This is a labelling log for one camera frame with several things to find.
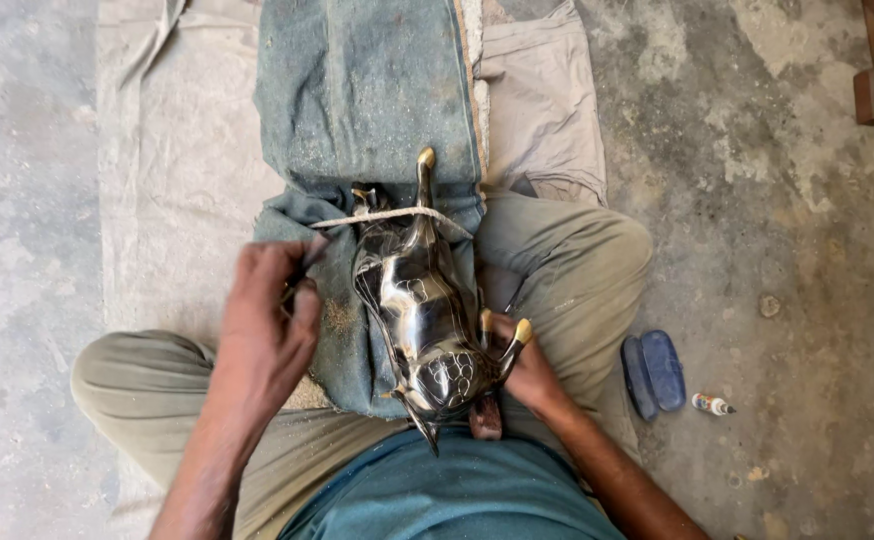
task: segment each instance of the hand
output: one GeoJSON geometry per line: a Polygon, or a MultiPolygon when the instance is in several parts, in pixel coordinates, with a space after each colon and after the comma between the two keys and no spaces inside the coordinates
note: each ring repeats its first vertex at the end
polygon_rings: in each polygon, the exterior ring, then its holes
{"type": "Polygon", "coordinates": [[[297,387],[317,349],[323,302],[309,278],[297,285],[293,316],[280,298],[305,248],[267,242],[240,251],[204,414],[262,429],[297,387]]]}
{"type": "MultiPolygon", "coordinates": [[[[506,342],[514,337],[516,322],[507,315],[493,313],[493,333],[506,342]]],[[[552,411],[575,407],[550,367],[536,337],[527,343],[514,364],[504,388],[540,420],[552,411]]]]}

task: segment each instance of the teal shirt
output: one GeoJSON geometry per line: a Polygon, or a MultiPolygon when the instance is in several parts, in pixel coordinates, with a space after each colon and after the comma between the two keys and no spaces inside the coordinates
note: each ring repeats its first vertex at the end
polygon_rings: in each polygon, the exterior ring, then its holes
{"type": "Polygon", "coordinates": [[[440,457],[416,431],[351,461],[279,538],[622,540],[566,462],[539,443],[476,441],[446,428],[440,457]]]}

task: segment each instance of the khaki pants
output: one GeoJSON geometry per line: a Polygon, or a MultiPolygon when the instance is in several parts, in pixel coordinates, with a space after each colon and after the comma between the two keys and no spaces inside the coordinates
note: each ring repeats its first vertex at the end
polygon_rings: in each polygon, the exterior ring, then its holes
{"type": "MultiPolygon", "coordinates": [[[[591,413],[602,381],[619,362],[651,256],[647,231],[595,206],[488,190],[477,233],[487,264],[527,276],[515,316],[535,335],[563,386],[591,413]]],[[[161,331],[119,332],[90,344],[74,366],[81,410],[163,488],[203,406],[214,351],[161,331]]],[[[505,431],[532,436],[563,454],[545,425],[506,394],[505,431]]],[[[381,439],[408,428],[332,409],[276,415],[244,471],[235,538],[275,538],[335,471],[381,439]]]]}

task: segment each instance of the glue bottle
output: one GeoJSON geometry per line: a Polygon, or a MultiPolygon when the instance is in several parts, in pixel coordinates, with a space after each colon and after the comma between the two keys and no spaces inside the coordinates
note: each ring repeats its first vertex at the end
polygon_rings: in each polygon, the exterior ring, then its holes
{"type": "Polygon", "coordinates": [[[711,414],[716,414],[717,416],[736,412],[736,409],[728,405],[726,401],[720,398],[714,398],[713,396],[705,396],[699,392],[693,395],[690,402],[693,403],[693,406],[696,409],[707,411],[711,414]]]}

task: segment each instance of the person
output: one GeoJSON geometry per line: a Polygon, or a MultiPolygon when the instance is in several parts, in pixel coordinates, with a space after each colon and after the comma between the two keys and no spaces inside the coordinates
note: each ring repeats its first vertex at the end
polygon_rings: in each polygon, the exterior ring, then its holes
{"type": "MultiPolygon", "coordinates": [[[[301,242],[243,248],[218,351],[149,330],[81,352],[79,407],[168,490],[151,538],[706,538],[594,421],[643,288],[646,230],[496,189],[487,208],[475,252],[525,276],[515,314],[535,330],[501,393],[500,441],[445,427],[433,457],[402,419],[281,410],[320,339],[316,283],[299,285],[293,315],[279,306],[301,242]]],[[[494,315],[501,338],[514,325],[494,315]]]]}

